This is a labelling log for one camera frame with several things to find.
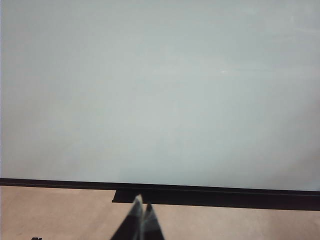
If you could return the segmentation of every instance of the beige floor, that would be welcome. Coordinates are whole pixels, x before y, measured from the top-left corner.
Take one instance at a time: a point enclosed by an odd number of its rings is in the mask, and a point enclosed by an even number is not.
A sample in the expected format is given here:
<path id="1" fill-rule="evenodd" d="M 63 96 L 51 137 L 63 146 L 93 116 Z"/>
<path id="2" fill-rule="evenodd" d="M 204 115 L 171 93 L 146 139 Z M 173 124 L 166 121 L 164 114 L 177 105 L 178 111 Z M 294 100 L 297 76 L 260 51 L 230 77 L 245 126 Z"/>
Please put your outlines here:
<path id="1" fill-rule="evenodd" d="M 107 240 L 131 207 L 114 191 L 1 187 L 1 239 Z M 167 240 L 319 240 L 320 212 L 155 205 Z"/>

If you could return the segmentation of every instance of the black frame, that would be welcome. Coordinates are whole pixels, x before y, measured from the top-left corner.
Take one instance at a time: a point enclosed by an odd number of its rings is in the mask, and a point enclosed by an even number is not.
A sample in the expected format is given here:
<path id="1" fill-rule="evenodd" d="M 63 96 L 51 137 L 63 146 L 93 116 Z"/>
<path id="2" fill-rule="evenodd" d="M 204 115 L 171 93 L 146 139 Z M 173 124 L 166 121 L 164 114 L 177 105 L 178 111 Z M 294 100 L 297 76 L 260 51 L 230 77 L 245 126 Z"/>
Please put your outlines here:
<path id="1" fill-rule="evenodd" d="M 137 194 L 152 204 L 320 211 L 320 191 L 0 178 L 1 186 L 116 190 L 114 203 Z"/>

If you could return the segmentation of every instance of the whiteboard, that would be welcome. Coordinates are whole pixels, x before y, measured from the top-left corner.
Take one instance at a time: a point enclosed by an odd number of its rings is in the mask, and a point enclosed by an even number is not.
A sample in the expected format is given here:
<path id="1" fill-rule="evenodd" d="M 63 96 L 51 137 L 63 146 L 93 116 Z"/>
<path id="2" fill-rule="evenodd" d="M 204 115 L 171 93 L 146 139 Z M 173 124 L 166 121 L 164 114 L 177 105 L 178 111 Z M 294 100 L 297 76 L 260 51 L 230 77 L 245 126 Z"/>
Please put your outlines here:
<path id="1" fill-rule="evenodd" d="M 2 0 L 1 177 L 319 191 L 319 12 Z"/>

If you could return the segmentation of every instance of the black object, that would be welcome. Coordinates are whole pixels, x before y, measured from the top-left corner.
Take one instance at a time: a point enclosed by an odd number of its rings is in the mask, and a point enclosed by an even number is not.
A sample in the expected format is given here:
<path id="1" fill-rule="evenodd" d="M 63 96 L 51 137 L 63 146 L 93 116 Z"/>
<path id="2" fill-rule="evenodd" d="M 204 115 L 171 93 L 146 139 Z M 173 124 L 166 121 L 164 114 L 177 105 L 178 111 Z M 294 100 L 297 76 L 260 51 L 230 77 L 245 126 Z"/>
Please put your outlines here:
<path id="1" fill-rule="evenodd" d="M 156 213 L 150 203 L 143 213 L 141 195 L 134 198 L 131 210 L 111 240 L 165 240 Z"/>
<path id="2" fill-rule="evenodd" d="M 117 190 L 113 202 L 320 211 L 320 191 L 0 178 L 2 186 Z"/>

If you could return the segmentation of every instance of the floor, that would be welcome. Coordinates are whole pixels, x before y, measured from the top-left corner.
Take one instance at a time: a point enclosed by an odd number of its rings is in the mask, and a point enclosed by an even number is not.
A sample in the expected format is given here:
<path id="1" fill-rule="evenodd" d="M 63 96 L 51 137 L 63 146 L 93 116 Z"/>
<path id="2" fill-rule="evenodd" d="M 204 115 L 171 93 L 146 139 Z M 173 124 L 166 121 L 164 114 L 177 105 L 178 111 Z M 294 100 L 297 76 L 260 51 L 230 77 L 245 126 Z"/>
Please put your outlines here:
<path id="1" fill-rule="evenodd" d="M 114 191 L 1 187 L 1 239 L 108 240 L 131 205 Z M 320 211 L 154 205 L 167 240 L 319 240 Z"/>

